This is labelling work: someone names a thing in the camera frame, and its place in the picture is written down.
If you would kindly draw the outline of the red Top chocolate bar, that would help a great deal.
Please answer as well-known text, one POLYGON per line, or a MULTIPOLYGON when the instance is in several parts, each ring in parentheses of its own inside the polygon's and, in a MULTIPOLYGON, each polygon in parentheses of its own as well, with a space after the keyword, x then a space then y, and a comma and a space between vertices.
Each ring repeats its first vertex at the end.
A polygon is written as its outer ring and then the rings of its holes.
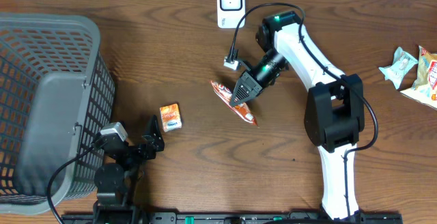
POLYGON ((258 126, 255 116, 252 114, 248 105, 243 102, 235 107, 232 107, 229 102, 231 101, 232 92, 225 87, 222 83, 216 81, 210 81, 214 93, 243 121, 250 125, 258 126))

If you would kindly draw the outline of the small orange snack box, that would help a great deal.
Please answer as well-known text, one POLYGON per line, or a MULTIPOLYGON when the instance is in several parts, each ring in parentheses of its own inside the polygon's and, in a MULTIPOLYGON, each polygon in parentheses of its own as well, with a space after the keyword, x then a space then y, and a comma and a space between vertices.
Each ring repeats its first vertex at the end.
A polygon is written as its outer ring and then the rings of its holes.
POLYGON ((182 118, 177 103, 161 107, 160 117, 165 132, 182 127, 182 118))

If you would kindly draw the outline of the grey plastic shopping basket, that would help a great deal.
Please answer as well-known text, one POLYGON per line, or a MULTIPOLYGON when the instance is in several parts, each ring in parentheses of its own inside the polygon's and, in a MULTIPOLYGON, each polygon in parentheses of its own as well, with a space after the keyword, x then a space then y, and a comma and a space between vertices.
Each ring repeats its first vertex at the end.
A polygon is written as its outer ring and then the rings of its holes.
POLYGON ((1 14, 1 212, 41 214, 89 195, 115 84, 84 16, 1 14))

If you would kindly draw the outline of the mint white snack packet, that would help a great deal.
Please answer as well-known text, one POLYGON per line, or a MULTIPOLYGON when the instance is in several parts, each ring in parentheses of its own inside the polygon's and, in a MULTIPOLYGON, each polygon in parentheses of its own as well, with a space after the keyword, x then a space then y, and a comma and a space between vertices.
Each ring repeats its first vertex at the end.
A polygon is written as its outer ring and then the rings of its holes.
POLYGON ((379 71, 384 75, 384 80, 390 80, 395 89, 399 89, 407 73, 418 64, 418 60, 410 53, 398 47, 393 54, 393 63, 390 66, 379 67, 379 71))

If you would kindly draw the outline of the yellow red noodle packet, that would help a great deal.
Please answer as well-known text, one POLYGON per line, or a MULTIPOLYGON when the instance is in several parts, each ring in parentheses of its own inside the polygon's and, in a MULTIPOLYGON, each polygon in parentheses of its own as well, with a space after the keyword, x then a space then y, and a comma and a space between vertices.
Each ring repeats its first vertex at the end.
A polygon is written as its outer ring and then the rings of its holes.
POLYGON ((417 78, 402 95, 436 109, 436 54, 419 46, 417 78))

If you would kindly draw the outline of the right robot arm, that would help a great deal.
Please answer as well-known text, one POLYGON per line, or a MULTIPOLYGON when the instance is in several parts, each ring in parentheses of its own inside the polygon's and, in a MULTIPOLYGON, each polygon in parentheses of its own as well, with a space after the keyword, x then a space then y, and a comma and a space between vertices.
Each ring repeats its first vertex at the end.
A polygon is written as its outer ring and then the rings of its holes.
POLYGON ((359 210, 354 194, 354 154, 364 129, 361 79, 332 65, 293 11, 265 17, 255 39, 265 52, 237 80, 229 105, 258 97, 281 71, 292 67, 307 90, 304 125, 320 153, 324 181, 322 209, 332 220, 359 210))

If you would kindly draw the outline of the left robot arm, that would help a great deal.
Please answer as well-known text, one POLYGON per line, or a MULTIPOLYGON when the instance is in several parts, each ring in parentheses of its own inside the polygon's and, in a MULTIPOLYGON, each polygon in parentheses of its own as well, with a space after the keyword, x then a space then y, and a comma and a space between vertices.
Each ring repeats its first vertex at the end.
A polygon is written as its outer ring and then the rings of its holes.
POLYGON ((120 122, 107 124, 97 134, 95 148, 102 149, 114 162, 100 166, 94 175, 97 187, 94 223, 149 222, 147 214, 134 205, 132 198, 140 167, 165 148, 157 116, 153 115, 147 123, 142 135, 144 143, 130 145, 127 138, 128 133, 120 122))

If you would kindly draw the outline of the white barcode scanner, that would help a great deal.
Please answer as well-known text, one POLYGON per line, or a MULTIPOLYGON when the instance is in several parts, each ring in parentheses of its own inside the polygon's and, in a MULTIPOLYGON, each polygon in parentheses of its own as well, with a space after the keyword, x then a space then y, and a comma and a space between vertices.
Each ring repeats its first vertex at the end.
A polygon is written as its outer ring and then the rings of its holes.
POLYGON ((243 27, 241 18, 246 13, 245 0, 216 0, 217 25, 222 29, 235 29, 243 27))

